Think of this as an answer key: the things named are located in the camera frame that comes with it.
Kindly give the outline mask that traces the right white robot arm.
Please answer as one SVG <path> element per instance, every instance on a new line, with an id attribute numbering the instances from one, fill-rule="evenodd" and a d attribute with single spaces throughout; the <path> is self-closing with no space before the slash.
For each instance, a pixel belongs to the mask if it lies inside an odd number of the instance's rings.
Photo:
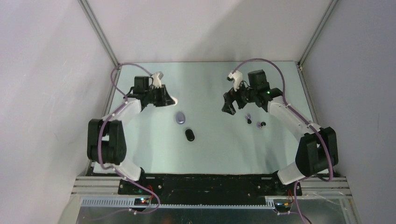
<path id="1" fill-rule="evenodd" d="M 282 121 L 299 143 L 294 162 L 276 171 L 276 179 L 271 183 L 274 193 L 284 195 L 289 191 L 290 183 L 323 170 L 332 173 L 333 167 L 339 162 L 334 129 L 322 128 L 309 121 L 287 103 L 280 89 L 270 87 L 263 70 L 248 73 L 248 85 L 244 84 L 243 75 L 239 71 L 229 73 L 227 79 L 233 83 L 233 87 L 223 95 L 223 112 L 234 115 L 236 113 L 234 102 L 239 109 L 244 108 L 248 103 L 254 103 Z"/>

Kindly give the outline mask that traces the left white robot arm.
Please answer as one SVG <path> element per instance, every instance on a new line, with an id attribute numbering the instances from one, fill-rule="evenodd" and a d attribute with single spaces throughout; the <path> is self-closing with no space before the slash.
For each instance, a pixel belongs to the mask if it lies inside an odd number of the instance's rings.
<path id="1" fill-rule="evenodd" d="M 103 170 L 112 170 L 125 180 L 131 180 L 129 187 L 136 194 L 146 192 L 148 182 L 141 178 L 142 168 L 127 158 L 124 126 L 149 104 L 164 107 L 177 103 L 162 84 L 162 77 L 162 72 L 149 77 L 136 76 L 129 93 L 113 112 L 88 123 L 87 157 Z"/>

